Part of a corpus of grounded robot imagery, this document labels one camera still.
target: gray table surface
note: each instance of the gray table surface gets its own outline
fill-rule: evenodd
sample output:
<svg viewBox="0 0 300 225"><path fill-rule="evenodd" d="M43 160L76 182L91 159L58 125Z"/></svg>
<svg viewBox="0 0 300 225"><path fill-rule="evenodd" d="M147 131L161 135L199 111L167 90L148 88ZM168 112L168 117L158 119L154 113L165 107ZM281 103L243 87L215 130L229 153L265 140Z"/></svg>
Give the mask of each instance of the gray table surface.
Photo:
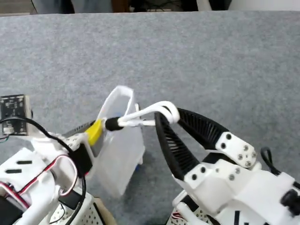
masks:
<svg viewBox="0 0 300 225"><path fill-rule="evenodd" d="M65 132L97 113L118 84L149 105L169 100L206 115L300 179L300 14L194 12L0 17L0 94L30 95L35 119ZM125 195L103 198L121 225L163 223L181 191L155 129ZM199 157L205 152L180 132ZM1 145L3 162L24 143Z"/></svg>

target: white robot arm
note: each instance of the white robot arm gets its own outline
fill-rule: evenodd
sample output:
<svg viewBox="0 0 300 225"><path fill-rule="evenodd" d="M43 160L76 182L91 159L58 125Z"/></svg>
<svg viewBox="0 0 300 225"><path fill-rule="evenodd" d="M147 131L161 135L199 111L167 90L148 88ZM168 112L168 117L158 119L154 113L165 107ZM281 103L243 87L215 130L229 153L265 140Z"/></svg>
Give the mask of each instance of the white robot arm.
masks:
<svg viewBox="0 0 300 225"><path fill-rule="evenodd" d="M256 152L225 127L179 109L178 124L208 152L199 162L173 132L164 116L155 116L158 139L175 181L184 191L173 201L183 219L173 224L299 225L299 184L284 172L261 170Z"/></svg>
<svg viewBox="0 0 300 225"><path fill-rule="evenodd" d="M0 124L3 134L6 135L3 139L6 141L9 137L15 136L30 141L33 146L33 151L22 148L0 165L1 225L49 225L60 222L64 225L76 225L88 222L88 219L82 220L82 215L88 210L93 210L93 201L92 196L86 193L85 177L93 175L99 156L104 155L104 146L113 145L109 153L115 152L117 146L122 146L127 149L127 154L131 154L131 158L139 161L141 159L135 158L132 154L134 148L136 150L134 153L139 157L143 156L143 137L139 126L155 125L154 120L142 120L140 117L147 113L160 112L169 123L176 123L179 120L177 108L166 101L138 110L132 92L127 87L115 88L95 121L63 135L48 133L32 120L27 96L0 98L2 116ZM125 99L131 96L126 113L119 117L105 118L106 115L111 116L119 110L118 102L125 103L124 97L119 97L122 96L119 94L127 95ZM130 135L134 135L135 140L128 141L132 138ZM114 159L118 164L119 161L124 161L124 158L118 155L108 158L111 159L106 162L109 164L115 164ZM131 163L130 166L131 171L134 171L136 165ZM82 189L78 188L79 183L82 184ZM124 191L124 187L126 185L122 185L121 191ZM63 204L61 209L65 211L65 216L63 214L58 217L56 211L60 214L58 210L60 203Z"/></svg>

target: bolt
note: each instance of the bolt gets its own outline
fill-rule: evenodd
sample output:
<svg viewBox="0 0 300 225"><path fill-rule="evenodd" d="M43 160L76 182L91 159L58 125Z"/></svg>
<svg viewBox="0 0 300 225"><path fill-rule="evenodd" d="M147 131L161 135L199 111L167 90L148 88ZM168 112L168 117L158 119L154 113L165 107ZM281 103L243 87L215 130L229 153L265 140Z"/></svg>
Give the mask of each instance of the bolt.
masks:
<svg viewBox="0 0 300 225"><path fill-rule="evenodd" d="M247 166L247 167L248 167L248 166L251 166L251 162L250 162L250 161L247 161L246 164L245 164L245 166Z"/></svg>
<svg viewBox="0 0 300 225"><path fill-rule="evenodd" d="M233 174L229 175L229 180L231 180L231 181L234 180L234 175Z"/></svg>

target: black cable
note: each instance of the black cable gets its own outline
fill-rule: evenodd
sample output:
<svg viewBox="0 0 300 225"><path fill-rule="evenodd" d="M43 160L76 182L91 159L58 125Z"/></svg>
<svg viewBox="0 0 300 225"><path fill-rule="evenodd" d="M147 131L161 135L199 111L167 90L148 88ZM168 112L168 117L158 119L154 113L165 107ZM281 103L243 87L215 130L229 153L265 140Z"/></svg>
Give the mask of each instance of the black cable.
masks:
<svg viewBox="0 0 300 225"><path fill-rule="evenodd" d="M261 156L265 164L269 167L270 172L276 176L281 174L281 171L278 170L274 165L273 165L273 159L272 159L272 153L270 148L268 147L263 147L261 148ZM294 182L293 183L294 187L300 190L300 183Z"/></svg>
<svg viewBox="0 0 300 225"><path fill-rule="evenodd" d="M34 120L26 118L26 117L14 116L14 117L6 117L4 119L1 119L0 120L0 124L2 124L3 122L6 122L6 121L10 121L10 120L21 120L21 121L24 121L26 123L29 123L29 124L35 126L46 137L51 138L53 140L56 140L59 144L61 144L69 152L70 158L72 158L72 155L73 155L72 149L66 143L64 143L61 139L59 139L58 137L55 137L55 136L52 136L51 134L49 134L40 124L38 124ZM78 176L82 177L82 179L81 179L81 181L82 181L82 194L81 194L80 201L79 201L79 203L78 203L75 211L73 212L72 216L66 222L65 225L71 225L71 223L73 222L74 218L78 214L80 208L82 207L84 199L85 199L85 196L86 196L86 181L85 181L84 173L80 170L80 167L77 167L77 170L78 170Z"/></svg>
<svg viewBox="0 0 300 225"><path fill-rule="evenodd" d="M58 218L57 220L54 220L54 221L50 222L49 224L54 224L54 223L60 221L64 217L64 215L66 213L65 208L62 206L62 204L60 204L60 206L61 206L62 210L64 210L64 213L62 214L62 216L60 218Z"/></svg>

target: wire bundle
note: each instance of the wire bundle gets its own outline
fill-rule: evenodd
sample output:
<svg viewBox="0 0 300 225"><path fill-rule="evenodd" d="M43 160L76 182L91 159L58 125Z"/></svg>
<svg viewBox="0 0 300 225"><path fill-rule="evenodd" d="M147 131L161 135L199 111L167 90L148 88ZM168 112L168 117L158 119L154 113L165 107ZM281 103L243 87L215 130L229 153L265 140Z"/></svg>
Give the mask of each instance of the wire bundle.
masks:
<svg viewBox="0 0 300 225"><path fill-rule="evenodd" d="M4 118L4 119L1 119L0 120L0 124L4 123L6 121L11 121L11 120L20 120L20 121L24 121L26 123L29 123L29 124L35 126L46 137L48 137L50 139L53 139L53 140L56 140L61 146L63 146L68 151L69 156L66 156L66 155L60 155L60 156L58 156L43 171L50 170L56 164L56 162L60 158L66 157L70 161L72 161L72 165L73 165L73 167L75 169L76 178L74 179L73 184L72 184L71 188L68 191L60 193L61 196L67 195L73 189L73 187L74 187L74 185L76 183L76 180L77 180L77 176L82 177L81 178L81 181L82 181L82 194L81 194L81 197L80 197L80 201L79 201L76 209L74 210L72 216L70 217L70 219L65 224L65 225L71 225L71 223L73 222L74 218L78 214L80 208L82 207L84 199L85 199L85 196L86 196L86 180L85 180L85 176L84 176L84 173L81 170L79 170L78 167L76 167L75 164L73 163L73 160L72 160L73 151L72 151L72 149L65 142L63 142L61 139L59 139L58 137L55 137L55 136L52 136L51 134L49 134L40 124L38 124L37 122L35 122L32 119L25 118L25 117L17 117L17 116L16 117L7 117L7 118ZM32 181L30 181L27 185L25 185L25 187L23 187L18 193L16 193L15 191L13 191L7 184L5 184L3 182L0 183L0 187L4 188L4 190L8 194L10 194L17 202L19 202L21 205L23 205L24 208L27 209L27 208L29 208L29 205L25 201L23 202L22 197L20 196L20 194L24 193L27 190L27 188L30 187L36 181L37 177L35 179L33 179Z"/></svg>

